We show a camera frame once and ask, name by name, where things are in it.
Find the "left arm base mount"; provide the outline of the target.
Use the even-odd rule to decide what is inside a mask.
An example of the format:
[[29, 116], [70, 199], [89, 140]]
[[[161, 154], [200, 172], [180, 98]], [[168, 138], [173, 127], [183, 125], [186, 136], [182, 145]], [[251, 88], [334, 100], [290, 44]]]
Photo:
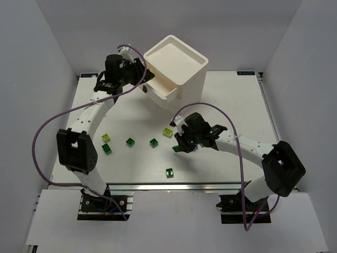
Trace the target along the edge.
[[92, 196], [81, 190], [81, 200], [78, 209], [79, 221], [127, 221], [130, 217], [133, 194], [115, 194], [111, 198], [119, 205], [121, 212], [114, 202]]

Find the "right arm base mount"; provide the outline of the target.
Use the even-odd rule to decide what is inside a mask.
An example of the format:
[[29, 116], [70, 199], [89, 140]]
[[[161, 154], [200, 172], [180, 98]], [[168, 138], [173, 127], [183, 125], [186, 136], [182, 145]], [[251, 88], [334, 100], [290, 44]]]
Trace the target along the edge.
[[[216, 204], [216, 208], [221, 213], [221, 224], [235, 225], [243, 224], [242, 203], [239, 194], [223, 194], [219, 195], [220, 202]], [[264, 199], [257, 202], [250, 202], [246, 200], [246, 222], [249, 224], [257, 213], [260, 206], [263, 204]], [[269, 205], [266, 203], [258, 214], [253, 223], [271, 223]]]

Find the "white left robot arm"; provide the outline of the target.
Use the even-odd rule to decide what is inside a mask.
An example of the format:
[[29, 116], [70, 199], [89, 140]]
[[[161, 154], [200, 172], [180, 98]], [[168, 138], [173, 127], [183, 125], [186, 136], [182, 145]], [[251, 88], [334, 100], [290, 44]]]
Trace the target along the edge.
[[97, 77], [90, 104], [68, 129], [58, 131], [60, 164], [73, 172], [89, 190], [104, 195], [107, 189], [96, 167], [98, 154], [92, 141], [103, 117], [116, 103], [125, 85], [136, 86], [154, 77], [139, 58], [132, 60], [120, 54], [108, 55], [105, 70]]

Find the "green long lego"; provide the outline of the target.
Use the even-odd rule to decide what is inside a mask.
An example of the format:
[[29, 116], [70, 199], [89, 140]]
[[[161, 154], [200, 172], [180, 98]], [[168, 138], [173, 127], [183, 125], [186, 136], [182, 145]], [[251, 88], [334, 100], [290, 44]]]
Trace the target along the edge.
[[178, 145], [173, 146], [172, 149], [174, 150], [174, 152], [180, 152], [180, 147]]

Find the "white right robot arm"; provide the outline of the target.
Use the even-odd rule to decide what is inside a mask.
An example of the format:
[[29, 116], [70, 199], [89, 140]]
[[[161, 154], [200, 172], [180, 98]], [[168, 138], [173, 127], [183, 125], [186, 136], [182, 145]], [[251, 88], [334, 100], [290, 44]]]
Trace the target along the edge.
[[221, 125], [210, 126], [195, 112], [187, 117], [177, 116], [170, 126], [177, 129], [175, 152], [190, 153], [198, 145], [216, 151], [238, 155], [259, 166], [264, 175], [244, 184], [244, 190], [224, 197], [217, 207], [223, 212], [253, 211], [270, 195], [287, 197], [306, 173], [306, 169], [292, 147], [285, 141], [262, 143], [238, 137]]

